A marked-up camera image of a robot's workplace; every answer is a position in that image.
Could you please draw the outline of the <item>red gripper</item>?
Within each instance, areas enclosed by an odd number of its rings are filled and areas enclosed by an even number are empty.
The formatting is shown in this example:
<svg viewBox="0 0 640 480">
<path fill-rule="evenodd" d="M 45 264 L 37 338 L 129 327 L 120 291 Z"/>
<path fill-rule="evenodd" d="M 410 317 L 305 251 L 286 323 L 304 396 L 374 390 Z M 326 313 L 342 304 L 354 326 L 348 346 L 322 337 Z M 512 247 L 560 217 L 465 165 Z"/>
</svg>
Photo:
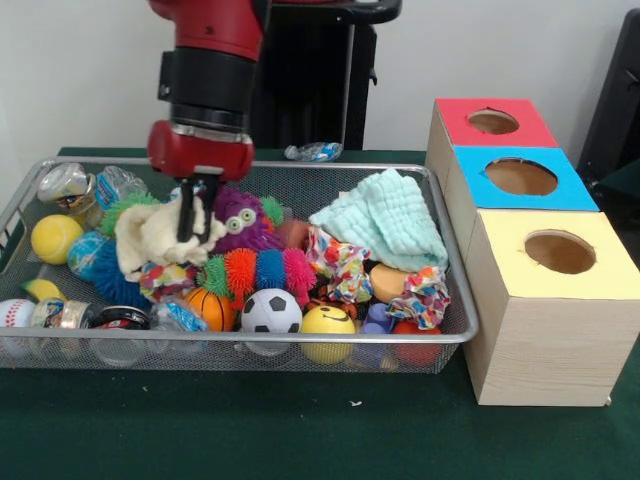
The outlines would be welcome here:
<svg viewBox="0 0 640 480">
<path fill-rule="evenodd" d="M 247 134 L 232 134 L 193 126 L 156 121 L 150 130 L 147 153 L 152 168 L 167 176 L 185 178 L 180 184 L 178 240 L 190 240 L 194 222 L 196 174 L 218 176 L 222 181 L 243 179 L 255 159 L 254 144 Z M 205 177 L 202 187 L 204 235 L 211 233 L 219 178 Z"/>
</svg>

